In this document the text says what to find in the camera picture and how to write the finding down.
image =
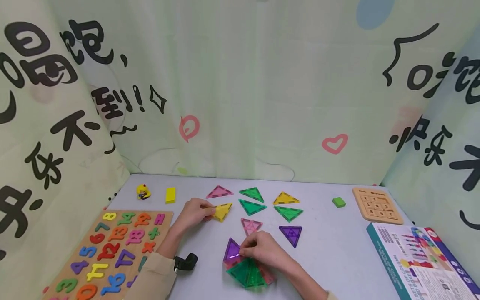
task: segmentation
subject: yellow triangle tile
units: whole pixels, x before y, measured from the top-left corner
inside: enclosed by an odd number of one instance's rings
[[[216,220],[223,222],[223,220],[227,217],[230,208],[232,207],[233,203],[225,203],[222,205],[215,206],[215,213],[213,218]]]
[[[273,201],[273,204],[293,204],[293,203],[300,203],[295,197],[290,196],[286,192],[281,192],[280,195]]]

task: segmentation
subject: small figurine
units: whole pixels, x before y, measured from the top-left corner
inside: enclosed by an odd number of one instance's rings
[[[150,196],[151,196],[151,193],[148,190],[147,185],[140,184],[139,186],[137,186],[137,198],[138,199],[145,200],[146,198],[148,198]]]

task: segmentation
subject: number 8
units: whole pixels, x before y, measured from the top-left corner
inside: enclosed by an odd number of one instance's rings
[[[102,217],[104,220],[111,221],[117,217],[117,213],[105,213]]]

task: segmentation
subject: toy box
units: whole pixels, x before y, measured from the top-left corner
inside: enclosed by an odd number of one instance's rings
[[[480,288],[433,229],[370,223],[367,231],[401,300],[480,299]]]

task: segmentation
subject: sleeve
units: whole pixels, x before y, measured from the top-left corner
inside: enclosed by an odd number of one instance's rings
[[[177,278],[175,261],[153,252],[145,262],[124,300],[164,300]]]
[[[329,291],[327,300],[338,300],[338,299],[335,297],[334,294],[332,294],[332,292]]]

